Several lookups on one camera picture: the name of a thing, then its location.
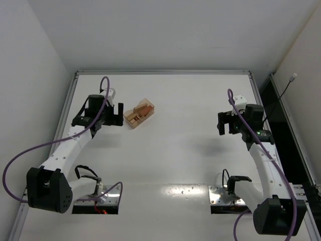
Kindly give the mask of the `transparent orange plastic box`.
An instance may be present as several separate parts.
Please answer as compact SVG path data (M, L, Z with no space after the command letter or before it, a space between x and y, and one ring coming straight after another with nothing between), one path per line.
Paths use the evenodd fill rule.
M141 100L133 109L123 114L124 120L132 129L137 128L154 114L154 105L146 98Z

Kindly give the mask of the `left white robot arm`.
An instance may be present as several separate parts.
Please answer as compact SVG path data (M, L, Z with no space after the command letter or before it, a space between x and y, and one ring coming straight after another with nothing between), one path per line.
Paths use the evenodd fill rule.
M106 96L89 95L80 111L73 118L67 137L53 154L38 168L27 172L27 198L31 208L57 213L65 213L77 201L102 204L117 182L107 189L101 178L87 166L83 169L91 175L80 175L69 182L67 176L81 153L81 150L94 138L102 126L123 125L123 103L118 104L118 113Z

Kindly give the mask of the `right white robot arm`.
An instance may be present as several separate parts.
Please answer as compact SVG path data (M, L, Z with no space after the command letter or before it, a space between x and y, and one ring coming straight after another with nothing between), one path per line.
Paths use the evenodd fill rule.
M231 176L227 182L228 195L241 198L253 214L258 234L284 235L286 240L297 235L306 213L306 204L298 200L276 161L275 141L270 131L263 128L264 109L247 104L235 110L218 113L219 135L241 134L256 165L262 191L247 176Z

